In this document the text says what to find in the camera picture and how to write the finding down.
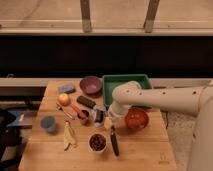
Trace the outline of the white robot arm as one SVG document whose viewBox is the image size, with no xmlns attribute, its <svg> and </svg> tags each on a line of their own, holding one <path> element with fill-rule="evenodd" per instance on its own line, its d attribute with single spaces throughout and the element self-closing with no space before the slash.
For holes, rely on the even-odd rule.
<svg viewBox="0 0 213 171">
<path fill-rule="evenodd" d="M 136 81 L 114 88 L 108 108 L 114 122 L 132 106 L 146 106 L 197 117 L 187 171 L 213 171 L 213 81 L 200 87 L 143 89 Z"/>
</svg>

